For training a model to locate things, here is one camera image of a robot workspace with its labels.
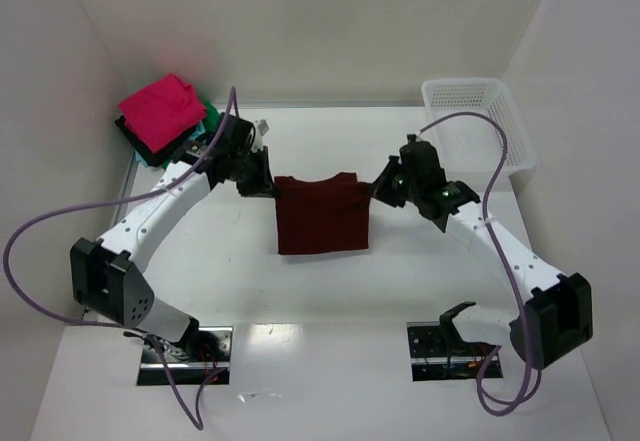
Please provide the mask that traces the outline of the dark red t shirt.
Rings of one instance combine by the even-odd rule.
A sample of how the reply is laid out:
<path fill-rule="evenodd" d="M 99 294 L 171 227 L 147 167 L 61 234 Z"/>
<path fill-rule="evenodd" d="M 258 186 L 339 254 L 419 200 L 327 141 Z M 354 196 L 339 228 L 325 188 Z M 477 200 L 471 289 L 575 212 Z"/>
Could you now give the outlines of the dark red t shirt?
<path fill-rule="evenodd" d="M 369 248 L 369 185 L 341 172 L 321 181 L 277 176 L 278 253 L 320 255 Z"/>

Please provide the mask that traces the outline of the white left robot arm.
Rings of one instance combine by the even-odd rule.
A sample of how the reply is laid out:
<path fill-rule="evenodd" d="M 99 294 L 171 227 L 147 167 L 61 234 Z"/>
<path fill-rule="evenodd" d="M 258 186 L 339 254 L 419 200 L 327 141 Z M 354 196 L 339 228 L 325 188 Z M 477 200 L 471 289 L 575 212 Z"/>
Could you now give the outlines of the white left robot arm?
<path fill-rule="evenodd" d="M 179 221 L 219 184 L 243 197 L 272 198 L 276 188 L 263 138 L 265 120 L 230 115 L 214 134 L 186 141 L 156 183 L 156 196 L 134 207 L 97 240 L 71 248 L 75 300 L 107 319 L 159 338 L 191 360 L 211 344 L 193 316 L 158 298 L 145 279 L 148 264 Z"/>

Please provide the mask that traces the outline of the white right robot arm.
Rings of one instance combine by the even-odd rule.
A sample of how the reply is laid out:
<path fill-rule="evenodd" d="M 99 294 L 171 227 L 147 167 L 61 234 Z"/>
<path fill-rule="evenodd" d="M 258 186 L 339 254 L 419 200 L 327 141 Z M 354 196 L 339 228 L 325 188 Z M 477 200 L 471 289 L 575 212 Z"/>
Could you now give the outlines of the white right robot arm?
<path fill-rule="evenodd" d="M 448 180 L 431 143 L 408 136 L 374 181 L 371 194 L 391 207 L 413 204 L 514 295 L 513 309 L 464 301 L 442 313 L 439 329 L 451 349 L 471 343 L 510 345 L 524 362 L 543 370 L 592 338 L 590 283 L 542 260 L 486 210 L 472 188 Z"/>

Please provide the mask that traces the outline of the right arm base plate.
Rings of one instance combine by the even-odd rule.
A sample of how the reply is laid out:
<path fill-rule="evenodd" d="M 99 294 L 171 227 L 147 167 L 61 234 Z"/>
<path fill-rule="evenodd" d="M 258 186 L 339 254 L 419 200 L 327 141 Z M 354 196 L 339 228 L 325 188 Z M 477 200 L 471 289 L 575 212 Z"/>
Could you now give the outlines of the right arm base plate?
<path fill-rule="evenodd" d="M 409 323 L 406 330 L 414 382 L 475 379 L 494 349 L 485 343 L 466 343 L 454 351 L 438 323 Z"/>

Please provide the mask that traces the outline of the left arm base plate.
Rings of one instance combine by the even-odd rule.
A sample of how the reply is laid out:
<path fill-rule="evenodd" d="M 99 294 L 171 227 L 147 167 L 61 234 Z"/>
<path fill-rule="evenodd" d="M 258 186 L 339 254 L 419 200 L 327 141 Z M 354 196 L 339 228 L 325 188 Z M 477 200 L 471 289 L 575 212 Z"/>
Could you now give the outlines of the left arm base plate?
<path fill-rule="evenodd" d="M 191 354 L 159 338 L 158 347 L 178 386 L 200 385 L 211 376 L 210 385 L 228 385 L 230 381 L 230 361 L 233 328 L 201 327 L 200 337 L 204 343 L 198 345 Z M 154 345 L 143 341 L 136 384 L 138 386 L 168 386 L 161 357 Z"/>

